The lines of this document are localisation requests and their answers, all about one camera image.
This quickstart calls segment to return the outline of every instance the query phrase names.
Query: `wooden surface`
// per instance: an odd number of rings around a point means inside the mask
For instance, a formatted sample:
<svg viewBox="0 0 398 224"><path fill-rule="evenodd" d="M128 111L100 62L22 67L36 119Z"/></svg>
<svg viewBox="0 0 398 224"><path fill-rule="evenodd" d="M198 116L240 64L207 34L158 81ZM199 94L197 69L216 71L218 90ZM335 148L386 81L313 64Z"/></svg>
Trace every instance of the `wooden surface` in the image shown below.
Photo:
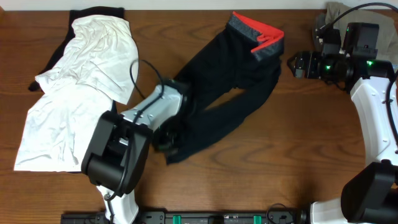
<svg viewBox="0 0 398 224"><path fill-rule="evenodd" d="M184 162L166 166L163 155L151 150L136 189L140 206L265 210L278 202L298 207L338 197L363 168L363 137L350 97L317 80L295 79L285 66L296 51L313 48L310 29L321 11L239 12L285 32L276 89L237 130ZM128 11L126 20L140 57L173 77L223 30L230 14ZM64 39L67 25L68 12L6 12L0 21L0 223L59 223L65 212L104 209L100 193L82 174L12 170L27 110L42 96L27 87ZM156 82L142 66L138 85L144 94ZM129 106L139 100L135 93Z"/></svg>

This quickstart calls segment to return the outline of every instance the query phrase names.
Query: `red waistband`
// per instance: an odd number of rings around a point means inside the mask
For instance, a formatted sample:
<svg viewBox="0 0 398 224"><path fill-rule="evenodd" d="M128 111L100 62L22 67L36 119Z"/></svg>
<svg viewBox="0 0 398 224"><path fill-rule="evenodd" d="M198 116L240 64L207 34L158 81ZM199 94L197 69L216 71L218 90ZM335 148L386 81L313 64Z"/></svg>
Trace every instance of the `red waistband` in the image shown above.
<svg viewBox="0 0 398 224"><path fill-rule="evenodd" d="M263 43L258 47L252 49L251 50L252 53L257 50L261 50L265 47L268 47L284 37L284 32L279 29L276 29L275 27L247 18L246 16L242 16L237 12L233 12L233 15L236 16L244 24L246 24L252 29L255 29L261 34L260 36L257 37L257 41Z"/></svg>

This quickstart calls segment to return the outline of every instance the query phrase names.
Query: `beige cloth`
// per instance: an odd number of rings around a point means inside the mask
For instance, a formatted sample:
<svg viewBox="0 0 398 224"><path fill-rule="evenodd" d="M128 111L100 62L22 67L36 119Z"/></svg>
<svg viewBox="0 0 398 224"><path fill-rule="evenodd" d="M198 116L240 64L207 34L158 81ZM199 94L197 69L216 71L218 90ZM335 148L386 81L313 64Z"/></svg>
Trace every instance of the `beige cloth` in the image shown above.
<svg viewBox="0 0 398 224"><path fill-rule="evenodd" d="M339 2L329 2L327 4L328 12L326 14L326 24L333 22L339 15L350 9ZM389 60L394 68L398 65L398 35L394 26L394 20L382 14L366 11L356 10L342 17L334 25L335 29L340 30L341 43L344 42L344 37L347 30L347 25L350 22L367 22L379 24L379 36L377 37L376 48L378 49L378 60Z"/></svg>

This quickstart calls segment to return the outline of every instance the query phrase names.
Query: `black pants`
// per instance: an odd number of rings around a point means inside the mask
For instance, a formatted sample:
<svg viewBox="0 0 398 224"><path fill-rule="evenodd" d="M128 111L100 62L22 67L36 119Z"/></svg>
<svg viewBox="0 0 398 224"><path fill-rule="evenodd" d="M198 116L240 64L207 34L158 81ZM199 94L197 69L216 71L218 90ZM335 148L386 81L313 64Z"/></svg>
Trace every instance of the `black pants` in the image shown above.
<svg viewBox="0 0 398 224"><path fill-rule="evenodd" d="M155 147L166 151L167 163L180 162L218 142L266 102L278 82L283 39L252 52L262 44L256 37L263 32L256 31L234 14L225 30L175 77L191 86L192 101L177 124L170 121L155 134L161 139ZM232 88L246 91L206 110Z"/></svg>

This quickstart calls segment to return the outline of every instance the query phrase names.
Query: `cable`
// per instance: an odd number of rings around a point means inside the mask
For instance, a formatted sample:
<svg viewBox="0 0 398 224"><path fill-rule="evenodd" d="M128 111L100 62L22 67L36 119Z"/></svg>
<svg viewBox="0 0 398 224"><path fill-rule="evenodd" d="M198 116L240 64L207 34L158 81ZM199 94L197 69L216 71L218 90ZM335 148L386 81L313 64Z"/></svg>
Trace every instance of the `cable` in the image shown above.
<svg viewBox="0 0 398 224"><path fill-rule="evenodd" d="M135 59L134 61L132 61L131 65L130 65L130 78L132 81L132 84L134 85L134 88L137 90L138 94L141 96L141 98L144 100L146 97L144 96L144 94L142 94L141 90L138 88L136 82L134 81L133 77L132 77L132 65L134 65L134 62L136 62L137 59Z"/></svg>
<svg viewBox="0 0 398 224"><path fill-rule="evenodd" d="M137 88L136 83L134 82L134 79L132 78L131 68L132 68L133 64L136 63L136 62L138 62L138 61L143 61L143 62L145 62L148 66L150 66L151 69L153 69L153 70L155 71L155 73L156 73L156 75L157 75L157 77L158 77L158 79L159 79L159 81L160 81L160 84L161 84L161 86L162 86L162 89L161 89L159 95L158 95L154 100L152 100L151 102L149 102L147 105L145 105L145 107L143 107L141 110L139 110L139 111L137 112L136 117L135 117L134 120L132 121L133 124L136 124L136 123L137 123L137 120L139 119L139 117L141 116L141 114L142 114L146 109L148 109L150 106L152 106L156 101L158 101L159 99L161 99L161 97L162 97L163 94L164 94L164 81L163 81L163 78L160 76L159 71L153 66L153 64L151 64L150 62L148 62L147 60L144 60L144 59L140 59L140 60L136 59L136 60L134 60L134 61L131 62L131 66L130 66L130 77L131 77L131 80L132 80L134 86ZM131 154L131 151L135 150L135 147L136 147L136 144L135 144L135 140L134 140L134 134L132 134L132 135L130 136L129 141L128 141L128 144L127 144L126 160L124 161L124 169L123 169L122 176L121 176L121 178L120 178L120 183L119 183L118 187L116 188L116 190L113 192L112 196L107 197L107 196L105 195L105 197L104 197L104 200L106 200L107 203L108 203L109 212L111 213L110 223L113 223L113 218L114 218L114 213L113 213L113 210L112 210L111 201L116 197L116 192L120 192L121 189L122 189L122 187L123 187L124 179L126 178L127 170L128 170L129 163L130 163L130 154Z"/></svg>
<svg viewBox="0 0 398 224"><path fill-rule="evenodd" d="M395 12L398 12L398 8L396 8L395 6L388 4L388 3L382 3L382 2L371 2L371 3L366 3L366 4L362 4L362 5L358 5L354 8L348 9L347 11L345 11L344 13L342 13L340 16L338 16L333 22L323 26L320 28L320 31L324 31L329 29L330 27L333 27L333 25L339 21L342 17L344 17L345 15L347 15L348 13L355 11L357 9L360 9L362 7L368 7L368 6L384 6L384 7L389 7L390 9L394 10Z"/></svg>
<svg viewBox="0 0 398 224"><path fill-rule="evenodd" d="M398 76L398 71L394 75L394 78L390 81L387 87L387 93L386 93L386 107L387 107L387 115L388 115L388 120L390 121L390 126L391 126L391 131L392 135L394 136L394 139L396 140L396 144L398 145L398 133L397 133L397 128L394 124L394 118L392 117L392 111L391 111L391 103L392 100L390 99L390 91L393 86L393 84L396 82Z"/></svg>
<svg viewBox="0 0 398 224"><path fill-rule="evenodd" d="M267 213L266 213L266 218L267 218L268 221L271 222L272 224L276 224L276 223L275 223L274 221L272 221L272 219L269 218L269 211L270 211L273 207L275 207L275 206L277 206L277 205L280 205L280 206L284 207L284 208L287 210L287 212L288 212L291 216L293 216L292 212L288 211L287 207L286 207L284 204L282 204L282 203L275 203L275 204L272 204L272 205L268 208Z"/></svg>

